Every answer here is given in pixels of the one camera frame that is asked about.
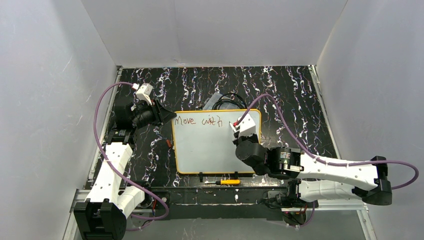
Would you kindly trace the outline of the white whiteboard marker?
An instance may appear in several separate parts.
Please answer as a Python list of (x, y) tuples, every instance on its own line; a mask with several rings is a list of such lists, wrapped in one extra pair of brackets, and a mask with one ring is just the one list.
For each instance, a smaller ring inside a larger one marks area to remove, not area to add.
[(234, 123), (229, 122), (229, 126), (230, 126), (230, 129), (232, 130), (233, 133), (235, 133), (237, 131), (235, 126), (234, 126)]

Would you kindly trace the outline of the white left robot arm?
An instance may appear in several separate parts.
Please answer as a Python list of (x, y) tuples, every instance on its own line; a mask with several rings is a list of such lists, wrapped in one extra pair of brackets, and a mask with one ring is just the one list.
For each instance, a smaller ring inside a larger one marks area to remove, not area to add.
[(77, 202), (73, 209), (84, 240), (123, 239), (128, 218), (145, 202), (146, 196), (165, 209), (163, 215), (146, 217), (146, 221), (161, 220), (169, 214), (169, 206), (163, 198), (125, 177), (124, 171), (133, 154), (136, 130), (148, 125), (163, 126), (177, 114), (154, 99), (138, 103), (117, 102), (114, 113), (106, 145), (99, 147), (103, 162), (97, 178), (85, 200)]

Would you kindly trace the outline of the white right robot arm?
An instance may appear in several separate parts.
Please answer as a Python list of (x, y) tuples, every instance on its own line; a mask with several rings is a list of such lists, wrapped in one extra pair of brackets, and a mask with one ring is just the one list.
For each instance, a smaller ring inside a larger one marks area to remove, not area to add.
[(252, 130), (235, 130), (233, 135), (235, 155), (240, 161), (256, 175), (293, 179), (295, 195), (303, 202), (353, 198), (375, 206), (392, 204), (388, 166), (376, 163), (377, 157), (367, 164), (308, 155), (298, 148), (266, 148)]

